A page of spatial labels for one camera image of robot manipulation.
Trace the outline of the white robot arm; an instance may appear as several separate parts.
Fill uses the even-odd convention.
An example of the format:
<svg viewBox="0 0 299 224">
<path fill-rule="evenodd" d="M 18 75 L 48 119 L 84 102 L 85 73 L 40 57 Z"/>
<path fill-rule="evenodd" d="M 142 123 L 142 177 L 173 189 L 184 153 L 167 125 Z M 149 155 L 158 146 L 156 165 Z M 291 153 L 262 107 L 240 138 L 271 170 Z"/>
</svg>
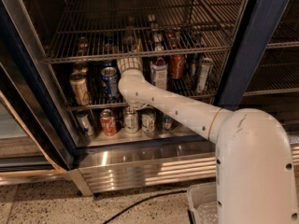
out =
<svg viewBox="0 0 299 224">
<path fill-rule="evenodd" d="M 129 105 L 151 105 L 216 145 L 219 224 L 298 224 L 292 150 L 275 118 L 159 89 L 144 78 L 136 57 L 119 59 L 117 66 L 119 90 Z"/>
</svg>

